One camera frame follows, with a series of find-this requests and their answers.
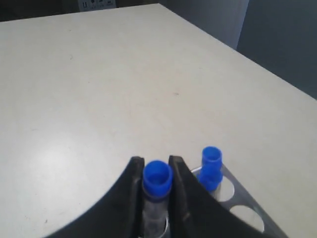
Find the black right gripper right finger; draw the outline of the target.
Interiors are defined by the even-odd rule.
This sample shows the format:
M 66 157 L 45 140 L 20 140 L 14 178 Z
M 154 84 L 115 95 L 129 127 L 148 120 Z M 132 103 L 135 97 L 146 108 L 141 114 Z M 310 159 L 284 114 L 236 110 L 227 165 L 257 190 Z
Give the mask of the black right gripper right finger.
M 221 206 L 197 181 L 182 157 L 170 156 L 173 171 L 169 202 L 172 238 L 263 238 Z

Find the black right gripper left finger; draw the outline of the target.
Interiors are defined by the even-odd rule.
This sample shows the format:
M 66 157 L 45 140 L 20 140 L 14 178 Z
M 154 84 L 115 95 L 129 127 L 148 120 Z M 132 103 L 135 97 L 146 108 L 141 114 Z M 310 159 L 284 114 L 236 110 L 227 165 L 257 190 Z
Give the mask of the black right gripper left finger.
M 137 238 L 142 223 L 145 161 L 132 157 L 110 190 L 89 210 L 50 238 Z

